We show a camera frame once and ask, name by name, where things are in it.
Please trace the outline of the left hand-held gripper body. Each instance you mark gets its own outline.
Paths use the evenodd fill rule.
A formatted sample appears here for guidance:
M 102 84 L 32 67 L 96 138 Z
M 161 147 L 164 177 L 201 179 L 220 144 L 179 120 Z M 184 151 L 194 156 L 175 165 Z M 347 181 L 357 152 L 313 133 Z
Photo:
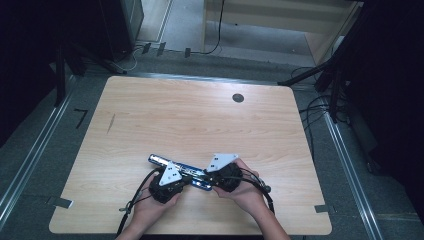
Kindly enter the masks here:
M 151 196 L 158 202 L 165 204 L 176 194 L 181 193 L 186 181 L 173 162 L 169 162 L 149 185 Z

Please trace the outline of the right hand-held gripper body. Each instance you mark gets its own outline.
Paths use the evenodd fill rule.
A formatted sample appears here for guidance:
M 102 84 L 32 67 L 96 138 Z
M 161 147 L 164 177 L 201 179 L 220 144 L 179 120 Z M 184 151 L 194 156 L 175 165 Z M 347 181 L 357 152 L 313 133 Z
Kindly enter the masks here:
M 213 186 L 232 192 L 241 183 L 243 173 L 235 163 L 237 154 L 215 153 L 206 170 L 214 175 Z

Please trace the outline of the blue stapler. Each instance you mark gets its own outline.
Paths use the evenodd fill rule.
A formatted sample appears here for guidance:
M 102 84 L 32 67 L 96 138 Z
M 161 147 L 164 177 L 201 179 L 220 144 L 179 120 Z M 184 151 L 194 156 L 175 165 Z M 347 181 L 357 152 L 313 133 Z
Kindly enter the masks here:
M 151 154 L 148 157 L 148 161 L 161 167 L 166 167 L 170 162 L 169 159 L 166 159 L 156 154 Z M 212 190 L 212 184 L 207 181 L 206 174 L 202 169 L 179 162 L 173 162 L 173 164 L 175 166 L 175 169 L 180 172 L 180 175 L 182 177 L 191 178 L 190 184 L 192 186 L 205 191 Z

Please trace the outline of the person's left hand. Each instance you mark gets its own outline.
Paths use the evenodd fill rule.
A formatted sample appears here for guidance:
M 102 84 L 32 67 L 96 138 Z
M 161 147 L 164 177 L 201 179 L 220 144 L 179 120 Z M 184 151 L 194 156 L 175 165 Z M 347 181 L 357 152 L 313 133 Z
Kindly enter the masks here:
M 180 193 L 173 196 L 167 203 L 156 201 L 149 191 L 149 185 L 153 180 L 150 176 L 143 186 L 142 194 L 134 204 L 134 213 L 131 222 L 138 225 L 152 225 L 158 221 L 169 209 L 177 204 Z

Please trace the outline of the person's right hand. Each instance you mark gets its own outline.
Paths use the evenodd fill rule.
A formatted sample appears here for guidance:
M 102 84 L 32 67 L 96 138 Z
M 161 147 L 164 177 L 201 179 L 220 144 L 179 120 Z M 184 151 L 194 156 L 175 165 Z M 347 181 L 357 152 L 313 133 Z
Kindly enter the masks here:
M 213 190 L 220 198 L 234 201 L 252 217 L 263 215 L 268 211 L 262 193 L 250 183 L 241 182 L 232 192 L 226 192 L 219 187 L 214 187 Z

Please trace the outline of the grey tape piece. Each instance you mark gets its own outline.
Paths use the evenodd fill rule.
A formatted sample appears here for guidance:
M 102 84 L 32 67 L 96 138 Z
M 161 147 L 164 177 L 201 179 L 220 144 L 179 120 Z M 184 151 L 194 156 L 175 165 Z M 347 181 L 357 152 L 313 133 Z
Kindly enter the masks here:
M 315 205 L 314 209 L 317 213 L 329 213 L 329 214 L 333 214 L 335 212 L 335 209 L 333 206 L 330 205 Z
M 73 205 L 72 200 L 51 196 L 46 201 L 48 205 L 69 209 Z

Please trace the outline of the black metal stand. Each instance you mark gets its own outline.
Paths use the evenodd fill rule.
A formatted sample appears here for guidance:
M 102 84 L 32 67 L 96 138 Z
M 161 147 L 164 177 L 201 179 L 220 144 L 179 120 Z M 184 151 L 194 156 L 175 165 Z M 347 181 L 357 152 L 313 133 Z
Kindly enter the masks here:
M 314 87 L 318 92 L 323 92 L 329 86 L 332 86 L 329 114 L 331 120 L 336 123 L 337 100 L 341 86 L 343 59 L 347 57 L 349 46 L 354 42 L 355 38 L 360 33 L 362 26 L 365 24 L 367 18 L 369 17 L 369 14 L 370 11 L 367 10 L 366 6 L 363 6 L 360 10 L 357 20 L 353 23 L 351 29 L 346 34 L 339 47 L 327 61 L 289 80 L 280 81 L 277 83 L 277 85 L 291 87 L 292 85 L 297 84 L 298 82 L 301 82 L 308 77 L 320 73 L 320 76 Z

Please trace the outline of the black tripod stand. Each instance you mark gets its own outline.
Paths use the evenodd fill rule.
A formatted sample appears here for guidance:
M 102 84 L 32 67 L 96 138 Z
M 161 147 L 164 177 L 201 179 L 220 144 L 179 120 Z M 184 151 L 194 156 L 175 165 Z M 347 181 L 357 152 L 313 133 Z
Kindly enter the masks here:
M 70 41 L 63 41 L 56 47 L 56 62 L 55 62 L 55 83 L 56 83 L 56 101 L 54 106 L 58 107 L 65 99 L 66 96 L 66 83 L 65 83 L 65 65 L 68 65 L 70 70 L 78 75 L 83 76 L 86 72 L 82 58 L 86 57 L 94 63 L 100 65 L 112 74 L 123 75 L 126 70 L 118 70 L 111 64 L 107 63 L 100 56 L 94 54 L 82 45 Z

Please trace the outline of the light wooden furniture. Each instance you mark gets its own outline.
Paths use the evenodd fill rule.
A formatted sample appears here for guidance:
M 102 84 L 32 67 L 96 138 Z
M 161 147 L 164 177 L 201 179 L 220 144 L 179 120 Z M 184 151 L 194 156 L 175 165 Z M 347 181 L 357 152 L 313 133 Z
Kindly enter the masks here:
M 359 16 L 359 0 L 201 0 L 201 50 L 205 50 L 207 21 L 294 30 L 305 37 L 316 64 L 330 54 Z

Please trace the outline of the black cabinet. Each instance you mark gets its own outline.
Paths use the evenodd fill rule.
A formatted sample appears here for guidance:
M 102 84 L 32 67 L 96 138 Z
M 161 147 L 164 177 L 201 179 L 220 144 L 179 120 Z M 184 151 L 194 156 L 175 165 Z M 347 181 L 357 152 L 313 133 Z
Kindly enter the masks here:
M 133 51 L 144 19 L 141 0 L 97 0 L 105 37 L 102 54 L 119 61 Z

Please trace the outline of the metal floor rail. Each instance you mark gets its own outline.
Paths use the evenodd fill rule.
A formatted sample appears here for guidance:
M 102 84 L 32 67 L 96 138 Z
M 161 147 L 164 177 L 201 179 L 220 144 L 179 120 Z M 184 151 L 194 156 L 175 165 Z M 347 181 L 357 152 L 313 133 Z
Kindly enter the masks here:
M 361 181 L 357 175 L 356 169 L 352 163 L 350 154 L 346 148 L 344 139 L 341 135 L 340 129 L 328 113 L 325 114 L 325 122 L 333 143 L 336 148 L 339 160 L 341 162 L 343 171 L 347 178 L 347 182 L 354 198 L 356 207 L 358 209 L 363 226 L 367 233 L 369 240 L 384 240 L 383 234 L 376 220 L 376 216 L 372 206 L 366 196 L 362 187 Z
M 23 189 L 25 188 L 25 185 L 27 184 L 41 155 L 43 154 L 45 147 L 47 146 L 52 134 L 62 119 L 62 116 L 69 105 L 77 83 L 78 78 L 73 75 L 71 75 L 66 81 L 65 89 L 67 90 L 67 93 L 65 94 L 64 99 L 57 107 L 53 108 L 46 123 L 43 125 L 41 132 L 37 135 L 37 138 L 31 145 L 31 148 L 25 155 L 23 163 L 15 174 L 4 195 L 0 199 L 0 230 L 7 222 L 9 215 L 13 211 L 13 208 L 15 207 Z

